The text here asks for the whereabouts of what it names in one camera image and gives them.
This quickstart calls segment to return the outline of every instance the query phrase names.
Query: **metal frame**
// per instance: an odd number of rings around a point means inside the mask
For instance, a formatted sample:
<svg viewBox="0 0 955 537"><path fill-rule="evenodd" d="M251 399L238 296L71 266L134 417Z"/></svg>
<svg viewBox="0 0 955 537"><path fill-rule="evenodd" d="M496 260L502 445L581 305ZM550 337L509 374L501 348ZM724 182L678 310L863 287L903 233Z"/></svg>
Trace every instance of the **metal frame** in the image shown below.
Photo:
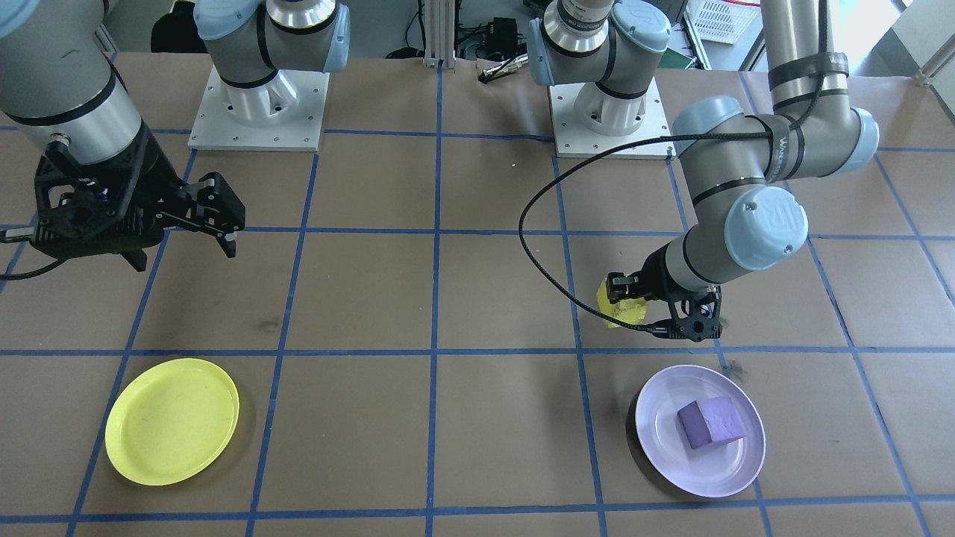
<svg viewBox="0 0 955 537"><path fill-rule="evenodd" d="M647 109L643 124L636 132L627 136L611 137L595 133L577 120L574 113L574 100L584 84L562 84L547 88L550 93L551 118L554 121L554 139L557 156L562 158L587 158L607 149L637 140L647 140L670 134L667 114L660 102L660 91L656 79L650 81L647 88ZM662 160L673 155L671 143L654 143L625 149L610 155L609 159Z"/></svg>
<svg viewBox="0 0 955 537"><path fill-rule="evenodd" d="M946 65L948 62L955 57L955 33L953 33L948 40L945 41L945 44L936 51L932 57L928 58L928 61L925 62L919 69L919 73L915 75L915 85L916 86L927 86L932 83L932 78L934 78Z"/></svg>
<svg viewBox="0 0 955 537"><path fill-rule="evenodd" d="M766 53L766 34L764 30L759 31L759 35L750 47L750 51L743 58L743 63L739 65L740 71L752 71L759 65L759 59Z"/></svg>
<svg viewBox="0 0 955 537"><path fill-rule="evenodd" d="M699 34L696 33L696 26L693 25L692 17L690 17L689 13L683 15L683 25L687 29L687 38L690 40L690 47L693 48L693 53L696 55L696 61L699 62L700 68L712 71L707 50L704 48L703 41L700 39Z"/></svg>
<svg viewBox="0 0 955 537"><path fill-rule="evenodd" d="M94 33L96 43L99 44L99 48L104 53L115 53L119 49L117 48L116 41L113 40L113 36L110 35L110 31L106 29L106 25L100 24L99 28L96 29Z"/></svg>
<svg viewBox="0 0 955 537"><path fill-rule="evenodd" d="M437 67L444 62L445 69L453 69L456 64L455 40L455 0L425 0L424 34L427 41L424 51L424 64Z"/></svg>

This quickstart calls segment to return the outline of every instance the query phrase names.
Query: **cable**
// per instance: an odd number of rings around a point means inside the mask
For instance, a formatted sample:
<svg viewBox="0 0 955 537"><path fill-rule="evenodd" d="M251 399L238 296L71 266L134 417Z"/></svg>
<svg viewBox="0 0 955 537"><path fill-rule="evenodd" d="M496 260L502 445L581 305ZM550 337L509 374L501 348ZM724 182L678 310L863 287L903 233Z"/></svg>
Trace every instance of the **cable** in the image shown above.
<svg viewBox="0 0 955 537"><path fill-rule="evenodd" d="M416 12L415 14L413 14L413 15L412 15L412 18L409 19L409 21L408 21L408 26L405 27L405 46L408 47L408 48L411 48L411 46L412 46L412 44L408 42L408 32L411 31L412 24L414 24L414 18L417 17L417 16L420 15L420 14L421 14L421 11L420 11L420 10L419 10L418 12Z"/></svg>
<svg viewBox="0 0 955 537"><path fill-rule="evenodd" d="M531 253L531 248L527 245L527 240L526 240L526 238L524 237L524 220L527 218L527 213L530 212L530 210L531 210L531 208L534 206L534 204L535 204L540 198L542 198L544 194L546 194L547 192L549 192L551 188L557 186L557 185L560 184L563 180L567 179L568 177L570 177L571 175L573 175L575 172L577 172L577 171L580 170L581 168L583 168L583 167L585 167L585 166L587 166L587 165L590 165L591 163L596 162L596 161L598 161L598 160L600 160L600 159L602 159L602 158L604 158L604 157L606 157L606 156L608 156L608 155L612 155L612 154L614 154L614 153L616 153L616 152L618 152L618 151L623 151L623 150L625 150L625 149L632 149L632 148L634 148L634 147L640 147L640 146L643 146L643 145L650 145L650 144L653 144L653 143L664 143L664 142L672 142L672 141L685 141L685 140L726 140L726 141L730 141L730 140L758 140L758 139L762 139L762 138L768 138L768 137L770 137L771 135L772 135L772 134L769 133L769 132L761 132L761 133L741 133L741 134L697 134L697 135L673 135L673 136L663 136L663 137L658 137L658 138L651 138L651 139L648 139L648 140L632 141L632 142L630 142L630 143L625 143L625 144L623 144L623 145L618 145L618 146L616 146L616 147L612 147L612 148L607 149L606 151L604 151L604 152L602 152L602 153L598 153L597 155L594 155L593 157L590 157L589 159L587 159L587 160L585 160L585 161L583 161L583 162L579 162L579 163L576 164L574 167L572 167L572 168L570 168L569 170L563 172L557 179L555 179L554 181L551 181L550 183L548 183L547 185L545 185L544 188L542 188L541 190L539 190L538 193L535 194L534 197L531 198L531 200L530 200L529 202L527 202L527 205L524 207L524 210L520 212L520 218L518 219L518 237L520 238L520 247L524 248L524 253L527 254L527 258L530 259L530 260L531 260L531 263L534 264L534 267L536 267L537 270L538 270L541 274L543 274L543 277L544 277L544 278L547 278L547 281L549 281L549 282L551 283L551 285L553 285L555 288L557 288L558 291L560 291L564 296L566 296L571 302L573 302L574 304L576 304L576 305L577 305L578 307L580 307L582 310L584 310L584 311L586 311L586 312L588 312L588 313L590 313L590 314L592 314L592 315L596 315L596 316L602 318L604 321L611 322L611 323L613 323L613 324L615 324L615 325L618 325L618 326L621 326L621 327L624 327L624 328L628 328L628 329L631 329L631 330L634 330L634 331L637 331L637 332L652 332L654 329L653 329L653 327L652 327L651 325L633 325L633 324L630 324L630 323L626 323L626 322L624 322L624 321L621 321L620 319L611 317L610 315L606 315L606 314L604 314L602 311L598 311L598 310L595 310L594 308L591 308L590 306L587 306L584 302L582 302L582 301L579 300L576 296L574 296L573 293L571 293L569 290L565 289L565 288L560 284L560 282L558 282L558 281L554 278L554 276L551 276L551 275L550 275L550 272L548 272L547 269L544 268L543 265L541 265L541 262L538 261L538 259L537 259L536 257L534 257L534 254Z"/></svg>
<svg viewBox="0 0 955 537"><path fill-rule="evenodd" d="M819 0L819 16L818 21L819 25L819 44L818 44L818 53L824 54L826 49L829 48L829 1L828 0ZM802 116L799 116L799 119L790 123L789 130L795 131L806 122L806 119L816 110L816 105L819 102L819 98L822 97L822 86L825 85L827 73L819 73L817 76L819 80L816 82L816 90L813 91L813 99L809 101L809 106L806 108L806 111L802 113Z"/></svg>
<svg viewBox="0 0 955 537"><path fill-rule="evenodd" d="M428 40L424 36L424 0L418 0L418 27L421 28L421 50L428 50Z"/></svg>
<svg viewBox="0 0 955 537"><path fill-rule="evenodd" d="M66 263L65 259L57 259L43 268L31 270L30 272L22 272L20 274L0 274L0 282L15 282L19 280L35 278L36 276L42 276L43 274L46 274L60 265L63 265L64 263Z"/></svg>
<svg viewBox="0 0 955 537"><path fill-rule="evenodd" d="M819 25L818 53L819 53L819 54L824 54L824 53L826 52L826 50L828 49L828 46L829 46L829 35L828 35L828 31L829 31L829 28L828 28L828 27L829 27L829 2L828 2L828 0L819 0L818 25ZM793 121L792 123L790 123L790 130L791 130L791 131L795 131L795 129L801 127L802 124L806 121L806 119L807 119L807 118L813 113L813 111L816 109L816 105L817 105L817 103L818 103L819 97L820 97L821 94L822 94L822 86L823 86L823 84L824 84L824 82L825 82L825 77L826 77L826 76L827 76L827 73L819 73L819 74L818 74L818 83L817 83L817 86L816 86L816 90L813 92L813 99L812 99L812 101L809 103L809 107L808 107L808 108L806 109L806 111L802 114L802 116L800 116L799 119L797 119L796 121ZM573 175L575 172L577 172L577 171L580 170L581 168L583 168L583 167L585 167L585 166L587 166L587 165L590 165L591 163L596 162L596 161L598 161L598 160L600 160L600 159L603 159L603 158L605 158L605 157L607 157L607 156L609 156L609 155L612 155L612 154L614 154L614 153L616 153L616 152L618 152L618 151L623 151L623 150L625 150L625 149L632 149L632 148L634 148L634 147L640 147L640 146L643 146L643 145L651 145L651 144L653 144L653 143L664 143L664 142L671 142L671 141L684 141L684 140L726 140L726 141L729 141L729 140L758 140L758 139L762 139L762 138L770 139L771 137L772 137L772 133L770 133L770 132L768 132L768 131L766 131L766 132L761 132L761 133L740 133L740 134L673 135L673 136L664 136L664 137L658 137L658 138L653 138L653 139L648 139L648 140L638 140L638 141L634 141L634 142L630 142L630 143L625 143L625 144L623 144L623 145L618 145L618 146L616 146L616 147L611 147L610 149L607 149L606 151L604 151L604 152L602 152L602 153L598 153L597 155L594 155L593 157L590 157L590 158L588 158L588 159L585 160L585 161L579 162L578 164L576 164L575 166L573 166L573 167L570 168L569 170L563 172L557 179L555 179L554 181L551 181L550 183L548 183L547 185L545 185L544 188L542 188L541 190L539 190L538 193L535 194L534 197L531 198L531 200L530 200L529 202L527 202L527 205L524 206L524 210L520 213L520 218L518 219L518 238L520 238L520 246L523 248L524 253L527 255L527 258L531 260L531 263L532 263L532 264L534 264L534 267L537 268L537 270L538 270L541 274L543 274L543 277L544 277L544 278L547 278L547 281L549 281L549 282L551 283L551 285L553 285L555 288L557 288L558 291L560 291L565 297L567 297L571 302L573 302L575 305L577 305L578 307L580 307L582 310L584 310L584 311L586 311L586 312L588 312L588 313L590 313L590 314L592 314L592 315L595 315L595 316L597 316L597 317L600 317L600 318L603 319L604 321L613 323L613 324L615 324L615 325L617 325L617 326L620 326L620 327L623 327L623 328L631 329L631 330L637 331L637 332L653 332L654 327L653 327L652 325L634 325L634 324L626 323L626 322L624 322L624 321L621 321L620 319L617 319L617 318L615 318L615 317L611 317L610 315L607 315L607 314L603 313L602 311L595 310L594 308L591 308L590 306L587 306L584 302L582 302L580 299L578 299L576 296L574 296L573 293L571 293L569 290L565 289L565 288L560 284L560 282L558 282L553 276L551 276L550 273L547 272L547 270L543 267L543 265L541 265L541 262L538 261L538 259L537 259L536 257L534 257L534 254L531 253L530 247L527 245L527 240L526 240L526 237L524 236L524 220L527 218L527 213L530 212L530 210L531 210L531 208L534 206L534 204L535 204L540 198L542 198L544 194L546 194L547 192L549 192L551 188L553 188L554 186L557 186L557 185L560 184L563 180L567 179L568 177L570 177L571 175Z"/></svg>

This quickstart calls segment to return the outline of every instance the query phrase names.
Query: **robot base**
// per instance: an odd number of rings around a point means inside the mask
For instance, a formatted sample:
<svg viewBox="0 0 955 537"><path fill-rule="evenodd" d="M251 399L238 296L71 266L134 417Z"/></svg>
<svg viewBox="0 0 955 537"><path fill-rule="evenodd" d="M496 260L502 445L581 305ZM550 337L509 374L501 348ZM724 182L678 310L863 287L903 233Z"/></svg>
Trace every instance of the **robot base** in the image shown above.
<svg viewBox="0 0 955 537"><path fill-rule="evenodd" d="M577 99L577 94L583 86L583 84L563 84L548 88L558 157L585 159L617 145L670 134L667 115L664 113L663 103L660 102L660 91L657 89L655 79L647 88L647 110L640 128L631 135L620 137L595 133L577 118L574 113L574 100ZM608 158L653 160L665 159L667 155L674 154L673 144L654 143L618 151Z"/></svg>
<svg viewBox="0 0 955 537"><path fill-rule="evenodd" d="M298 102L289 118L275 125L248 126L237 122L226 109L225 85L212 68L202 103L189 136L189 147L223 151L317 151L322 132L329 75L307 71L282 71L298 91Z"/></svg>

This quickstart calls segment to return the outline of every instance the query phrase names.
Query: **blue tape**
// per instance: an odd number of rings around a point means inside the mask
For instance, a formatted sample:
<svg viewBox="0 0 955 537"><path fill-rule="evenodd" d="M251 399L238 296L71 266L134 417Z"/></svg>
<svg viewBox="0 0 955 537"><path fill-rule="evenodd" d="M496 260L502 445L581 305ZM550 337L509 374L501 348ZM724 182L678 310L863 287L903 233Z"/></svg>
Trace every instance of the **blue tape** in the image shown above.
<svg viewBox="0 0 955 537"><path fill-rule="evenodd" d="M272 386L269 391L268 411L265 414L265 429L262 434L262 448L259 451L259 463L256 466L255 483L252 485L252 500L249 503L249 512L259 510L259 500L262 496L262 483L265 480L265 463L268 458L268 447L272 437L272 422L275 420L275 407L279 397L279 384L282 380L282 366L285 358L286 343L288 341L288 326L291 322L292 307L295 302L295 288L298 285L299 269L302 266L302 251L305 249L306 233L304 231L311 211L311 199L315 193L315 183L318 176L319 157L315 155L311 161L311 172L308 176L308 190L306 191L305 206L302 209L302 231L299 232L298 244L295 247L295 260L292 262L292 274L288 281L288 296L286 310L282 318L282 330L279 333L279 348L275 357L275 368L272 373ZM251 537L255 532L255 519L249 519L245 526L245 535Z"/></svg>
<svg viewBox="0 0 955 537"><path fill-rule="evenodd" d="M192 134L192 129L149 129L153 134Z"/></svg>
<svg viewBox="0 0 955 537"><path fill-rule="evenodd" d="M739 82L743 86L743 93L746 94L746 100L750 103L750 110L754 114L762 114L759 110L756 110L756 101L753 100L753 92L750 91L750 83L746 81L746 77L743 76L742 71L737 71L736 75L739 76Z"/></svg>
<svg viewBox="0 0 955 537"><path fill-rule="evenodd" d="M435 532L435 451L437 434L437 342L438 290L441 263L441 139L444 126L444 60L437 62L437 99L435 103L435 249L432 257L431 283L431 362L428 380L428 467L425 479L425 537Z"/></svg>
<svg viewBox="0 0 955 537"><path fill-rule="evenodd" d="M730 366L726 362L723 346L718 338L713 340L713 349L716 350L716 357L719 359L720 372L732 381ZM770 524L770 516L766 510L766 501L763 499L763 489L759 485L759 478L753 480L753 493L756 495L756 506L759 507L759 518L763 523L763 531L766 533L766 537L773 537L773 526Z"/></svg>
<svg viewBox="0 0 955 537"><path fill-rule="evenodd" d="M869 404L872 406L872 410L876 414L879 428L882 431L882 437L889 448L889 453L892 455L892 461L896 465L896 470L899 472L899 477L902 479L902 485L905 487L905 493L908 496L909 501L912 503L913 509L915 509L915 515L919 520L919 526L922 527L924 537L930 537L931 532L928 530L928 523L925 521L922 508L919 506L919 502L915 497L915 492L912 489L912 483L909 481L908 474L905 472L905 468L902 465L902 459L899 457L899 450L896 449L896 445L892 440L892 435L889 433L888 426L885 423L885 418L882 416L881 409L879 408L879 403L876 401L875 393L872 391L872 386L869 384L869 378L866 375L865 368L862 366L862 361L859 358L859 351L852 339L852 335L849 334L849 328L845 323L845 316L842 314L842 310L838 305L836 294L833 292L832 285L829 283L829 277L826 275L825 268L822 266L822 262L819 259L816 246L813 244L812 239L807 239L806 245L809 247L809 251L813 255L813 262L816 264L819 277L822 279L822 286L826 289L826 293L829 295L829 300L832 302L833 309L836 312L836 318L838 319L839 326L842 328L842 334L845 336L846 343L849 344L849 352L852 355L852 359L856 364L856 369L859 372L859 378L862 381L862 387L865 389L865 394L869 399Z"/></svg>
<svg viewBox="0 0 955 537"><path fill-rule="evenodd" d="M561 175L561 168L557 163L557 157L551 158L554 166L554 178ZM561 240L563 245L563 265L567 276L567 290L570 294L577 296L574 286L574 268L570 257L570 238L567 235L567 217L563 210L563 189L557 185L557 209L561 218ZM590 454L590 473L594 483L594 500L597 505L597 522L600 527L601 537L607 537L606 530L606 512L604 511L604 486L600 479L600 462L597 460L597 443L594 441L593 417L590 414L590 393L587 388L586 361L582 348L584 346L581 338L581 322L577 315L577 305L570 303L570 319L574 327L574 351L577 355L577 375L581 384L581 404L584 411L584 428L587 433L587 450Z"/></svg>
<svg viewBox="0 0 955 537"><path fill-rule="evenodd" d="M879 156L876 155L874 160L876 162L876 166L879 167L879 171L882 173L882 178L885 179L885 184L888 185L889 190L892 192L892 197L895 198L896 203L899 204L899 210L902 211L902 215L908 222L909 227L911 227L912 232L915 233L915 236L919 241L919 246L922 248L922 253L928 260L928 265L932 267L932 271L935 272L935 277L939 280L939 284L942 285L942 289L945 291L945 295L948 297L948 302L955 307L955 295L952 294L951 288L948 286L947 282L942 276L942 272L939 270L938 263L935 262L935 258L932 256L931 252L928 251L928 246L926 246L925 241L922 240L922 236L919 234L919 229L915 226L915 221L912 220L912 215L909 214L908 209L902 202L902 196L899 195L899 191L892 183L892 178L889 177L889 174L885 170L885 166L882 165L882 160L879 158Z"/></svg>
<svg viewBox="0 0 955 537"><path fill-rule="evenodd" d="M76 503L73 507L73 516L78 517L83 510L83 504L86 502L86 495L90 491L90 483L93 481L93 475L96 470L96 462L99 460L99 454L102 452L103 442L106 436L106 421L109 419L113 404L119 397L119 388L122 386L123 376L126 374L126 366L129 364L130 352L136 341L139 330L139 324L142 322L142 316L146 311L146 304L149 301L149 295L153 290L153 284L156 282L156 274L159 272L159 263L162 261L162 254L166 251L166 245L169 244L169 234L166 233L159 243L159 249L156 252L156 258L153 260L153 266L149 271L149 278L146 280L146 287L139 299L139 306L136 310L136 316L133 318L133 327L129 331L129 337L126 341L126 349L119 360L116 377L113 379L113 387L110 390L107 399L106 409L103 411L103 418L99 424L99 430L96 433L96 440L93 444L93 453L86 464L86 472L83 474L83 481L79 486L79 493L76 496ZM76 532L76 521L73 520L67 526L66 537L73 537Z"/></svg>
<svg viewBox="0 0 955 537"><path fill-rule="evenodd" d="M687 211L683 207L683 200L680 199L680 186L676 183L676 173L673 171L673 155L667 149L667 174L669 175L669 186L673 189L673 200L676 201L676 210L680 213L680 224L683 226L683 231L686 232L690 229L690 223L687 221ZM679 237L683 233L676 233L675 236Z"/></svg>

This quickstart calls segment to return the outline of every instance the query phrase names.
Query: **floor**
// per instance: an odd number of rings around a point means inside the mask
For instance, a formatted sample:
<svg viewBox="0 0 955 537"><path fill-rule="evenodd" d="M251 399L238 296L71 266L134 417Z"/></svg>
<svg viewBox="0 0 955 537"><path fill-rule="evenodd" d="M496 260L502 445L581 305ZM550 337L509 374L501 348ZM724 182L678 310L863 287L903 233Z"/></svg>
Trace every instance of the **floor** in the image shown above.
<svg viewBox="0 0 955 537"><path fill-rule="evenodd" d="M553 157L527 72L484 86L471 62L356 58L331 79L319 156L191 152L207 56L116 64L177 169L223 173L249 228L234 260L172 231L145 273L101 256L0 283L0 534L952 535L955 127L908 79L850 79L877 157L792 184L808 246L725 286L724 337L691 344L603 328L523 256L521 208L574 163ZM763 75L658 81L670 120L717 93L769 110ZM0 126L21 178L2 226L32 218L36 158ZM531 248L592 301L694 223L678 164L594 164L541 200ZM135 485L105 419L178 356L231 374L240 423L198 476ZM729 375L766 424L759 479L728 499L667 484L627 431L641 386L680 363Z"/></svg>

